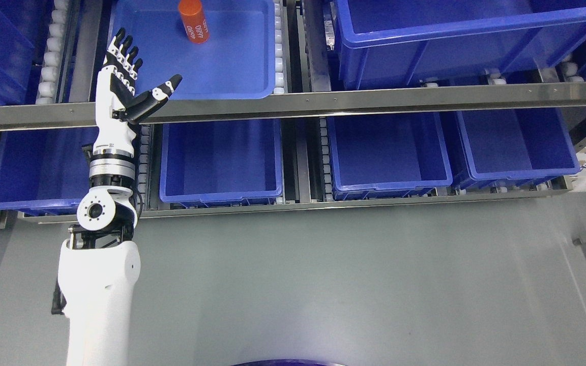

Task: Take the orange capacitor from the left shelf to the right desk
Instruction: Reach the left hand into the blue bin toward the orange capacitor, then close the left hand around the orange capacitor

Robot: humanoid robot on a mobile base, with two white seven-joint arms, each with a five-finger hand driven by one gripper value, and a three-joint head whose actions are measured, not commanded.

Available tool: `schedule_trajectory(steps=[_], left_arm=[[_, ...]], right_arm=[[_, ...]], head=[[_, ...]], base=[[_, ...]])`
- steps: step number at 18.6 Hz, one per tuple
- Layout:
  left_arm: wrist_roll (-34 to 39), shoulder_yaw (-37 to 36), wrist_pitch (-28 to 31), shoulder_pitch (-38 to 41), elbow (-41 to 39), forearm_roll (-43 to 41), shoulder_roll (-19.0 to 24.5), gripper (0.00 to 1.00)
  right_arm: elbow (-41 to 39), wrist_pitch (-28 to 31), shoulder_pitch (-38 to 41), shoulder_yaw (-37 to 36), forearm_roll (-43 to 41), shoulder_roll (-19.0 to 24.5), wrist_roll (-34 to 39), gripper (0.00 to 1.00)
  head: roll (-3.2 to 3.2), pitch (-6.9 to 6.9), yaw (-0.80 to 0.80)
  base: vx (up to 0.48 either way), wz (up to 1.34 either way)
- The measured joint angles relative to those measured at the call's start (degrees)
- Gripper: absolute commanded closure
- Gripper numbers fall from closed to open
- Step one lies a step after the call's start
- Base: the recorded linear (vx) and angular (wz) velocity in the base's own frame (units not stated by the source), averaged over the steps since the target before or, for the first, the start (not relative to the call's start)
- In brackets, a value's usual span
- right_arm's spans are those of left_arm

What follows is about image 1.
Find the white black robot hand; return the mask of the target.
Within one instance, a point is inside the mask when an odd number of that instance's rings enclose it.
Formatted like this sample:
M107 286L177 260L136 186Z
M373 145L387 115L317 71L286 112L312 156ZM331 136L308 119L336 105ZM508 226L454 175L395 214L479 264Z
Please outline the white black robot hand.
M161 85L138 93L137 82L143 65L138 53L132 35L123 27L112 36L105 49L102 67L96 76L98 136L93 144L94 155L111 149L119 155L134 156L136 132L133 128L163 107L182 82L181 74L174 74Z

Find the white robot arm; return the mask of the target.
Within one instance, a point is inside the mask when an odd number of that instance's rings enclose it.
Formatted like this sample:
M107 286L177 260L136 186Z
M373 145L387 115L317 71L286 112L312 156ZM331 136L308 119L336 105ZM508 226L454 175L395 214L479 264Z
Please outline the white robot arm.
M55 313L69 321L67 365L126 365L140 255L131 150L96 146L89 190L59 253Z

